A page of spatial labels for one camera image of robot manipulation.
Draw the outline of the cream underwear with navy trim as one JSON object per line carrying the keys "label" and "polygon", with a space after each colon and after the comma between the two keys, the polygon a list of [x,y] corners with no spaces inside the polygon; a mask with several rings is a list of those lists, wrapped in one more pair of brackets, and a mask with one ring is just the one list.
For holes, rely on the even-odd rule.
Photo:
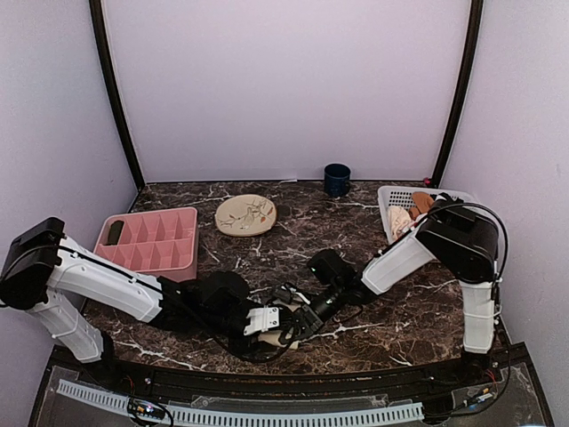
{"label": "cream underwear with navy trim", "polygon": [[258,341],[268,345],[284,348],[293,337],[293,313],[301,306],[298,303],[286,304],[275,301],[273,307],[278,307],[279,325],[258,335]]}

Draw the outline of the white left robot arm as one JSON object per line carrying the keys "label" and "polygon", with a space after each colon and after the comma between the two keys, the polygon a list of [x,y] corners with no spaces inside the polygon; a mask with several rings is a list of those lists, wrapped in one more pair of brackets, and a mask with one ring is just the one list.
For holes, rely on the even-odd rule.
{"label": "white left robot arm", "polygon": [[39,320],[107,388],[125,380],[109,334],[90,324],[72,294],[122,311],[156,329],[208,334],[232,356],[254,364],[279,358],[296,340],[293,312],[249,298],[247,282],[222,271],[176,282],[136,273],[80,246],[49,217],[18,235],[1,270],[1,304]]}

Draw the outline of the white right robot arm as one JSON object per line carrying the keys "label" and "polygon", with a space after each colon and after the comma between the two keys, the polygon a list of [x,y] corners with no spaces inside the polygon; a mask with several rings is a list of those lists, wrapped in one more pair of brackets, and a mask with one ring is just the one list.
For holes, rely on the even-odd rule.
{"label": "white right robot arm", "polygon": [[485,356],[493,347],[508,248],[507,231],[497,214],[441,193],[416,225],[360,272],[332,249],[315,254],[308,267],[326,289],[294,311],[294,338],[308,339],[344,306],[373,302],[425,264],[438,261],[461,286],[465,358],[454,365],[453,377],[471,386],[488,370]]}

